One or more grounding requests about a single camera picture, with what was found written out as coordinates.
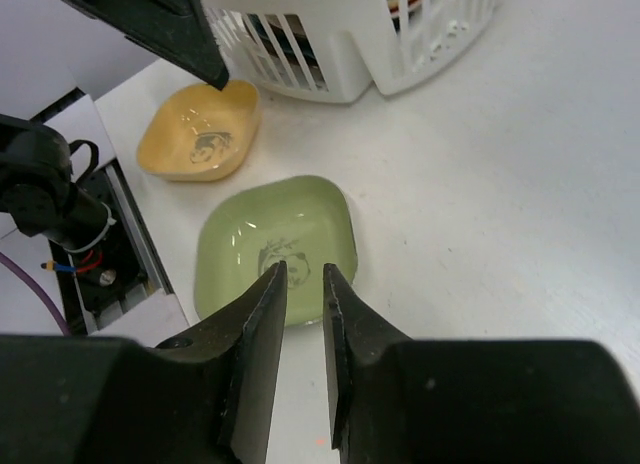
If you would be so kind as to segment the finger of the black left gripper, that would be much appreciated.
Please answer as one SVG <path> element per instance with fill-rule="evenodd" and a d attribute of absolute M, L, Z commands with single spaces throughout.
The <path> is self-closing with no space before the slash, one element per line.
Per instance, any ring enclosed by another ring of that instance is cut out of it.
<path fill-rule="evenodd" d="M 221 90 L 229 71 L 200 0 L 61 0 Z"/>

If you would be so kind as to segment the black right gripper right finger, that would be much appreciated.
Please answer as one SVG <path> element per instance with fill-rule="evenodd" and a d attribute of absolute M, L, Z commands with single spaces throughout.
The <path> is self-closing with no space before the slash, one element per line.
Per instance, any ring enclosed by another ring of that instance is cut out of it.
<path fill-rule="evenodd" d="M 639 403 L 584 339 L 413 339 L 323 270 L 331 445 L 344 463 L 635 463 Z"/>

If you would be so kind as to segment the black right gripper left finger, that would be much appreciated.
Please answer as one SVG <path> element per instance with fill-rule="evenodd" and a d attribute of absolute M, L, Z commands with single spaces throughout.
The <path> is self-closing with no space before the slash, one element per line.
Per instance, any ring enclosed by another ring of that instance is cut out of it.
<path fill-rule="evenodd" d="M 5 463 L 262 463 L 287 305 L 272 265 L 154 348 L 122 338 L 1 339 Z"/>

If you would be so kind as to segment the green square panda dish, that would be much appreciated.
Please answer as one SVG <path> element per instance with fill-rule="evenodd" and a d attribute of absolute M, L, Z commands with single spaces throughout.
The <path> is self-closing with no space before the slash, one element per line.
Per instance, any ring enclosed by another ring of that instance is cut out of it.
<path fill-rule="evenodd" d="M 322 316 L 323 268 L 352 281 L 358 254 L 346 196 L 332 181 L 296 176 L 242 191 L 205 221 L 198 239 L 194 307 L 205 319 L 240 297 L 272 265 L 287 266 L 288 326 Z"/>

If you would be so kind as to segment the grey reindeer plate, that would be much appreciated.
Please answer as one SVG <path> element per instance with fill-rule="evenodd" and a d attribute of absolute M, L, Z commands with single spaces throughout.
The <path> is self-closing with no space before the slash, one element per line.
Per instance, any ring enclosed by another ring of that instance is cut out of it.
<path fill-rule="evenodd" d="M 286 86 L 327 91 L 326 82 L 306 31 L 295 14 L 248 14 L 243 17 L 247 34 L 259 39 Z"/>

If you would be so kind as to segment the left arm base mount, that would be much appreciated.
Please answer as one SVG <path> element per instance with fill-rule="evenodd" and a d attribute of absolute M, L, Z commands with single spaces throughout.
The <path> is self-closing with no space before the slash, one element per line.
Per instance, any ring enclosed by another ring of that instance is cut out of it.
<path fill-rule="evenodd" d="M 81 274 L 56 275 L 71 330 L 154 346 L 186 329 L 188 322 L 91 97 L 74 89 L 34 119 L 69 141 L 83 142 L 72 158 L 73 169 L 86 176 L 83 189 L 108 205 L 115 221 L 93 251 L 72 255 L 50 246 L 56 262 L 86 268 Z"/>

